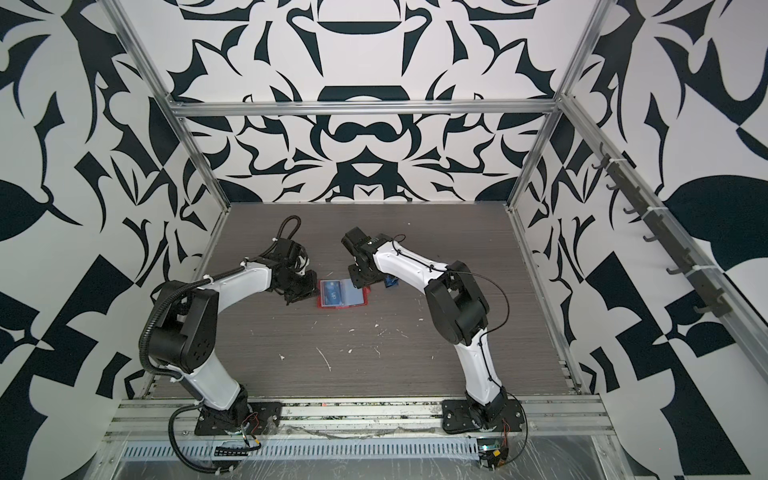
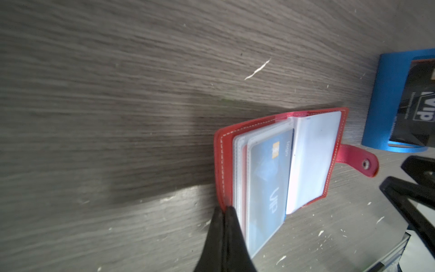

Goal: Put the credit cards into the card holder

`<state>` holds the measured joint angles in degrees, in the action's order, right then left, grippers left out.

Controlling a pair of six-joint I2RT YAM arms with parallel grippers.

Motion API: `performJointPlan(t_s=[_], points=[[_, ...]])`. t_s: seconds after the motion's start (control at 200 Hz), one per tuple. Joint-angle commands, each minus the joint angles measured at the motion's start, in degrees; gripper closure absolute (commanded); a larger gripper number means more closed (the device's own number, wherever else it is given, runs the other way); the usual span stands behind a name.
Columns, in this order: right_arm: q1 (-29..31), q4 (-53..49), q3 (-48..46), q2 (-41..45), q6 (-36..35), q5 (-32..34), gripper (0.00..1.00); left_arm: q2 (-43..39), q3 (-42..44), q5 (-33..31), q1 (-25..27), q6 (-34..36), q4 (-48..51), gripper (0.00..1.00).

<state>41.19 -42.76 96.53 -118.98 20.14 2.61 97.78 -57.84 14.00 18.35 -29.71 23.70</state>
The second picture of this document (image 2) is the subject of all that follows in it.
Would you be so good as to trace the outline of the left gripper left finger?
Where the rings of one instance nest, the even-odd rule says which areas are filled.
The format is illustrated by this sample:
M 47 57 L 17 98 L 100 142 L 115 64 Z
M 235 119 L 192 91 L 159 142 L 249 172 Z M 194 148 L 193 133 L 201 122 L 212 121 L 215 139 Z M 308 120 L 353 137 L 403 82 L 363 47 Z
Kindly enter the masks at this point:
M 206 241 L 195 272 L 221 272 L 223 259 L 224 214 L 221 208 L 214 210 Z

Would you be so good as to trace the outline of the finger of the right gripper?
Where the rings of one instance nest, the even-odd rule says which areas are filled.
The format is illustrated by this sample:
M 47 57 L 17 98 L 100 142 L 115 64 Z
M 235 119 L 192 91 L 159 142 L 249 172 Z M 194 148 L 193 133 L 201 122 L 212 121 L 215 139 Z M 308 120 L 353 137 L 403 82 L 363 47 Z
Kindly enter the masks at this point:
M 435 225 L 415 206 L 422 204 L 435 209 L 435 160 L 422 156 L 409 156 L 401 169 L 414 181 L 387 177 L 380 191 L 414 230 L 431 255 L 435 255 Z

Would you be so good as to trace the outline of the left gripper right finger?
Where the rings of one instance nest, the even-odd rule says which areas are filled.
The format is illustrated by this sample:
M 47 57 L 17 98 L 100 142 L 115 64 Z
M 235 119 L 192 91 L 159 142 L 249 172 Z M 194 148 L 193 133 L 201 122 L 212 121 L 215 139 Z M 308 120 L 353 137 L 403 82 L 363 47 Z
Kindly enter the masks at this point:
M 256 272 L 241 231 L 234 207 L 227 206 L 224 213 L 222 253 L 223 272 Z

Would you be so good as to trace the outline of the red leather card holder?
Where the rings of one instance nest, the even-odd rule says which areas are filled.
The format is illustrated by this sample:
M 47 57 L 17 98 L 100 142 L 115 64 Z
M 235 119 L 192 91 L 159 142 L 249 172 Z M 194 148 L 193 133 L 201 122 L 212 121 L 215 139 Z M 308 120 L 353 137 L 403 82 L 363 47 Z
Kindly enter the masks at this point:
M 215 133 L 217 198 L 222 208 L 235 208 L 246 246 L 248 142 L 269 132 L 294 130 L 286 218 L 327 196 L 336 163 L 349 165 L 367 177 L 376 176 L 377 156 L 342 144 L 347 115 L 347 108 L 287 112 L 227 126 Z

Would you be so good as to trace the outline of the blue VIP credit card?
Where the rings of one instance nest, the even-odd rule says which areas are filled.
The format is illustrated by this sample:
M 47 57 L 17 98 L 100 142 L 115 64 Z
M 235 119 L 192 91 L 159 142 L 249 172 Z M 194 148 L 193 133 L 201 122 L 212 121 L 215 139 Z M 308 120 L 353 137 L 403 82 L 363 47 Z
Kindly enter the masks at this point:
M 284 222 L 293 129 L 248 142 L 246 244 L 254 257 Z

